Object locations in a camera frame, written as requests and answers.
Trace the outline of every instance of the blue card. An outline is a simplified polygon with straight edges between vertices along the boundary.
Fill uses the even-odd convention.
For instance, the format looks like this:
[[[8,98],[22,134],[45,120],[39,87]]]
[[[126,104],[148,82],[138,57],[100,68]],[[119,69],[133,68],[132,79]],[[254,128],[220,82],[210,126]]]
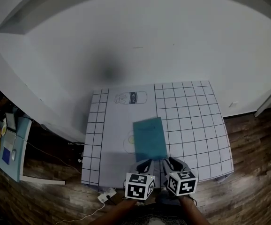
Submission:
[[[9,164],[10,151],[6,148],[3,149],[2,160]]]
[[[160,160],[167,157],[166,142],[161,118],[134,122],[135,157]]]

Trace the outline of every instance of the bottle drawing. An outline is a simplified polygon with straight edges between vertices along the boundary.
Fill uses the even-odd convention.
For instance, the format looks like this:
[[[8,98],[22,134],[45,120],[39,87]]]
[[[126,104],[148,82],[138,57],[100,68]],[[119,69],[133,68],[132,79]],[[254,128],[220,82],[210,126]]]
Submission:
[[[115,103],[120,104],[143,104],[147,101],[147,93],[140,92],[124,92],[115,97]]]

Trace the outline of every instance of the computer mouse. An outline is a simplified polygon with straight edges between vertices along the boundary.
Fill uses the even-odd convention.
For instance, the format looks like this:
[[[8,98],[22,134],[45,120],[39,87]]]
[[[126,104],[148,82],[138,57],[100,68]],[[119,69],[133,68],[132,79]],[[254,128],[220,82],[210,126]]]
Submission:
[[[16,150],[14,149],[14,150],[12,151],[12,160],[13,160],[13,161],[15,160],[15,154],[16,154]]]

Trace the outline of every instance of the dark clothing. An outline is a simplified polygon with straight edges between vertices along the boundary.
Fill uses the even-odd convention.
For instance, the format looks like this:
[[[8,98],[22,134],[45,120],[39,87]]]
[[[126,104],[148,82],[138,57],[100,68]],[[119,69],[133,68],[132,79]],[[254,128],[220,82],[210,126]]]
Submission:
[[[130,211],[121,225],[186,225],[181,206],[153,203]]]

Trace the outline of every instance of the white cube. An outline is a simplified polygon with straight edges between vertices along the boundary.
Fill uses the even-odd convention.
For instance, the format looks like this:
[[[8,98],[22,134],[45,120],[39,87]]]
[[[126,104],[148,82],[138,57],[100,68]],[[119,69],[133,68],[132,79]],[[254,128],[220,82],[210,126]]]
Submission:
[[[154,189],[155,176],[126,174],[125,197],[146,200]]]
[[[192,171],[171,172],[167,176],[167,188],[176,196],[187,195],[196,191],[198,178]]]

